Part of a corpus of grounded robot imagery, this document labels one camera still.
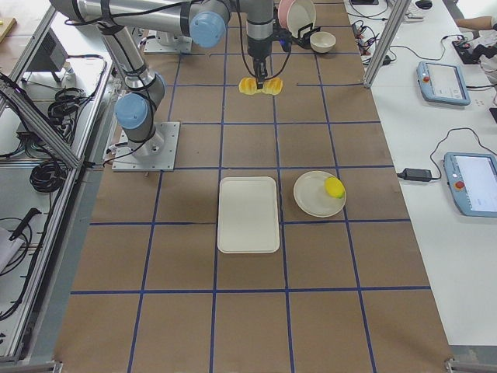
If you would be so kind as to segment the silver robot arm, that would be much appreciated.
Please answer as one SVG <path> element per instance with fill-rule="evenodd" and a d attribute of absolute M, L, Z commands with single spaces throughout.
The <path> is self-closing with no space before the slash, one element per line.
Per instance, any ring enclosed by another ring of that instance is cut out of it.
<path fill-rule="evenodd" d="M 246 16 L 247 40 L 242 50 L 252 58 L 250 76 L 240 81 L 246 95 L 277 95 L 280 78 L 270 77 L 266 59 L 276 39 L 271 1 L 53 1 L 71 26 L 95 25 L 129 93 L 118 99 L 114 113 L 127 136 L 126 160 L 146 159 L 162 148 L 154 115 L 164 95 L 165 82 L 152 71 L 130 35 L 131 27 L 189 37 L 203 47 L 216 46 L 224 37 L 231 15 Z"/>

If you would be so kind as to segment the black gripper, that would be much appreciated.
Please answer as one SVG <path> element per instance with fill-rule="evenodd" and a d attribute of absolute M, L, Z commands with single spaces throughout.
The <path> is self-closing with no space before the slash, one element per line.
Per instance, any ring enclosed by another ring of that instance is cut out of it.
<path fill-rule="evenodd" d="M 257 90 L 262 89 L 265 81 L 267 80 L 268 71 L 266 67 L 266 59 L 271 55 L 271 52 L 271 37 L 267 37 L 263 40 L 248 37 L 248 54 L 252 58 Z"/>

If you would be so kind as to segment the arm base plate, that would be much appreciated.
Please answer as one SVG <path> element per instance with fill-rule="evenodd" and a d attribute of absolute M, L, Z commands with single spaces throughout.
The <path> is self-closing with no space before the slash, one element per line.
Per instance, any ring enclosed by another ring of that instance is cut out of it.
<path fill-rule="evenodd" d="M 124 130 L 116 149 L 112 170 L 115 172 L 171 172 L 175 168 L 180 122 L 155 123 L 155 135 L 144 144 L 129 142 Z"/>

